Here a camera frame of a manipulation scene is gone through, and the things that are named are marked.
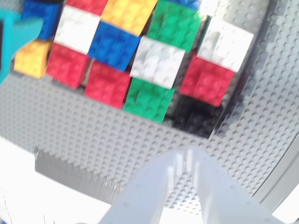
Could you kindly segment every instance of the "white lego brick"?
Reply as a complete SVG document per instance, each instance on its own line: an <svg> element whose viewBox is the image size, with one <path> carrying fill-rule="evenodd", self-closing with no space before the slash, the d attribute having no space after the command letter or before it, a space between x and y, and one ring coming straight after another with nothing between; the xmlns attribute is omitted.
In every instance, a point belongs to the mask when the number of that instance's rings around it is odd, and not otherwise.
<svg viewBox="0 0 299 224"><path fill-rule="evenodd" d="M54 42L87 55L100 22L100 16L66 5Z"/></svg>
<svg viewBox="0 0 299 224"><path fill-rule="evenodd" d="M182 49L143 36L130 76L170 89L184 54Z"/></svg>
<svg viewBox="0 0 299 224"><path fill-rule="evenodd" d="M212 18L197 57L238 72L252 38L252 33Z"/></svg>

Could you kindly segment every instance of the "gray lego baseplate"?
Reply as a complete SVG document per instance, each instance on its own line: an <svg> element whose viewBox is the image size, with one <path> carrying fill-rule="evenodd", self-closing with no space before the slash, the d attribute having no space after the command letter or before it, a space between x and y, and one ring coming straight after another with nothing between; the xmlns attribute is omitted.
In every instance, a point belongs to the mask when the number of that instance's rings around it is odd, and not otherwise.
<svg viewBox="0 0 299 224"><path fill-rule="evenodd" d="M38 146L121 186L158 154L201 145L252 195L299 132L298 11L296 0L273 0L269 6L257 0L218 3L216 15L226 21L255 34L259 27L254 21L263 27L249 57L254 60L249 59L240 76L243 99L228 104L230 113L208 140L115 110L50 77L34 80L19 74L11 74L0 86L0 135L29 151ZM186 173L174 192L166 206L199 213Z"/></svg>

